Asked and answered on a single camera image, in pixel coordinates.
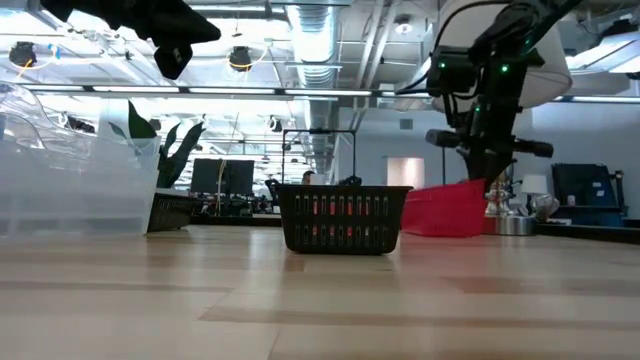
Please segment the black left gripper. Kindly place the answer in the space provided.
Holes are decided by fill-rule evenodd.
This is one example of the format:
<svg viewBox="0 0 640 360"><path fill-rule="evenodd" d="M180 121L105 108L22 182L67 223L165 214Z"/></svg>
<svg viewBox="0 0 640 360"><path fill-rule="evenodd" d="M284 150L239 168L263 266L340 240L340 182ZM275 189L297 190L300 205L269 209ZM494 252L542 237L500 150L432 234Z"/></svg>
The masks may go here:
<svg viewBox="0 0 640 360"><path fill-rule="evenodd" d="M161 74L177 80L193 56L191 44L217 41L221 31L182 0L41 0L55 17L67 22L74 10L100 18L112 30L133 29L139 38L152 38Z"/></svg>

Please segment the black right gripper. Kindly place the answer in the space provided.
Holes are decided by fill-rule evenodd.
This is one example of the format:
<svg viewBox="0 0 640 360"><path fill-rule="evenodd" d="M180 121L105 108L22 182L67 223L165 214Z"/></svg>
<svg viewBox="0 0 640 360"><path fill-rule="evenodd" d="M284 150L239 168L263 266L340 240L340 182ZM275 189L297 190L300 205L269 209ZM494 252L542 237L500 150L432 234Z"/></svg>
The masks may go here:
<svg viewBox="0 0 640 360"><path fill-rule="evenodd" d="M523 110L517 97L479 95L464 113L458 111L455 95L445 94L441 99L447 124L454 131L429 130L425 140L443 148L482 151L462 154L469 180L481 180L485 188L495 183L511 183L516 159L498 157L489 164L490 154L510 157L513 152L521 152L543 158L553 156L551 144L519 139L512 134L516 115Z"/></svg>

